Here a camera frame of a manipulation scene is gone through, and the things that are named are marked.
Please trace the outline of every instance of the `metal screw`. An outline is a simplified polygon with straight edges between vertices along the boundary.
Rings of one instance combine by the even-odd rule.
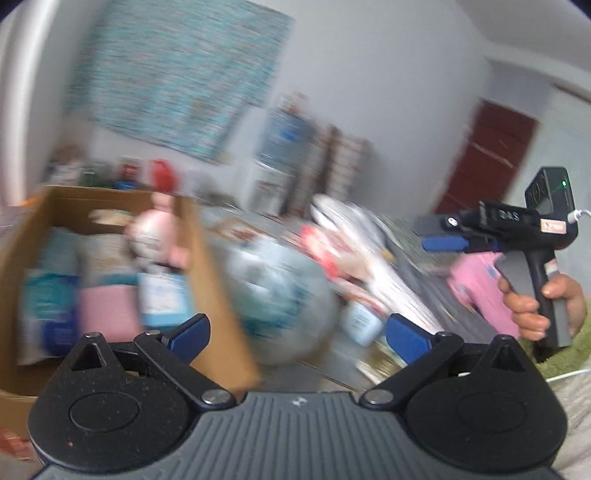
[[[372,405],[385,405],[386,403],[391,402],[393,399],[394,395],[392,395],[392,392],[383,390],[381,388],[369,390],[365,393],[365,400],[367,400]]]
[[[231,398],[230,392],[221,388],[212,388],[201,396],[201,399],[208,405],[221,405],[230,401]]]

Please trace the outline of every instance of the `red door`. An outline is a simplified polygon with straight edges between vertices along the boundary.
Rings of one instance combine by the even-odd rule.
[[[504,106],[483,101],[437,213],[502,201],[525,157],[538,122]]]

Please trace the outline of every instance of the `gripper handle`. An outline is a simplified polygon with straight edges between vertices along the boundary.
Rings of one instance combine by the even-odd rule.
[[[495,267],[506,278],[514,292],[535,298],[540,304],[538,313],[550,321],[546,337],[536,342],[536,360],[546,360],[561,348],[570,346],[572,338],[565,300],[547,299],[541,292],[548,279],[558,274],[554,250],[507,252],[495,262]]]

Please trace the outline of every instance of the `person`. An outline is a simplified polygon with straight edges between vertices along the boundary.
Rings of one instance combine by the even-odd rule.
[[[498,286],[503,293],[503,302],[511,311],[511,319],[519,327],[522,346],[531,352],[531,344],[542,339],[550,321],[537,313],[538,302],[528,296],[517,295],[509,283],[500,278]],[[585,369],[591,369],[591,320],[589,308],[581,285],[560,274],[543,288],[542,294],[549,299],[564,298],[569,313],[570,333],[573,344],[555,353],[545,362],[537,364],[545,378],[577,371],[582,373],[564,380],[552,381],[560,404],[568,418],[568,431],[553,468],[569,480],[586,480],[591,472],[591,377]]]
[[[531,342],[542,340],[550,327],[550,321],[539,315],[536,299],[517,295],[504,278],[498,281],[503,293],[503,303],[511,311],[511,319],[519,328],[522,346],[530,354]],[[573,337],[572,346],[555,353],[543,363],[537,364],[544,378],[580,369],[591,355],[591,321],[587,321],[588,307],[581,285],[565,274],[552,278],[543,288],[542,294],[548,299],[564,298],[569,313],[569,329]]]

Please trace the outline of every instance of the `blue tapestry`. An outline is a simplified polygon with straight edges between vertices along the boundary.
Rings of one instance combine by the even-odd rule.
[[[262,106],[292,19],[244,0],[109,0],[67,109],[215,161],[246,104]]]

